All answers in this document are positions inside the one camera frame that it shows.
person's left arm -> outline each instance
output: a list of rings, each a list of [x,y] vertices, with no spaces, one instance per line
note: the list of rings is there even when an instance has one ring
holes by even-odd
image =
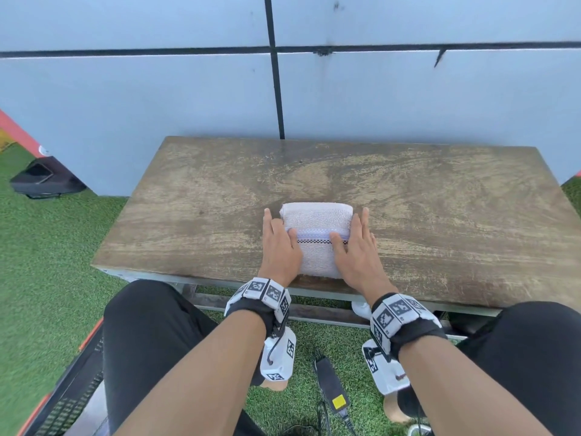
[[[264,211],[259,277],[288,286],[302,253],[296,232]],[[116,436],[231,436],[263,349],[266,328],[248,310],[230,314],[176,364],[127,417]]]

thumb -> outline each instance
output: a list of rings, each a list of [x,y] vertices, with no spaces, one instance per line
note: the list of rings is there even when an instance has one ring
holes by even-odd
[[[343,239],[339,235],[339,233],[330,233],[329,234],[330,242],[333,245],[333,252],[335,253],[335,257],[345,255],[347,252],[345,251],[345,245],[343,244]]]
[[[289,237],[290,237],[290,245],[292,246],[293,249],[300,249],[299,246],[299,241],[296,238],[296,229],[295,228],[291,228],[289,229]]]

forearm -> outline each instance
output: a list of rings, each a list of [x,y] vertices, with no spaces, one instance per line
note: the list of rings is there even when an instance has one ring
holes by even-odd
[[[265,334],[257,314],[229,315],[157,383],[116,435],[230,436]]]
[[[399,360],[435,434],[550,436],[500,384],[447,340],[422,337]]]

bare foot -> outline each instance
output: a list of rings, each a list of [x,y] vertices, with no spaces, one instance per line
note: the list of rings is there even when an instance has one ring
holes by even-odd
[[[287,388],[289,381],[269,381],[264,380],[260,387],[269,388],[275,392],[282,392],[284,389]]]
[[[383,412],[391,422],[403,424],[411,419],[399,408],[397,404],[397,392],[385,395],[383,398]]]

person's right arm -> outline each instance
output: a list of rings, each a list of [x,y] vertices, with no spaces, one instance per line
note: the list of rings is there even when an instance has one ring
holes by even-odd
[[[368,209],[360,219],[353,216],[347,250],[339,234],[332,233],[330,240],[345,282],[373,306],[398,290],[383,270],[368,221]],[[399,360],[435,434],[550,436],[514,396],[446,339],[421,337],[402,347]]]

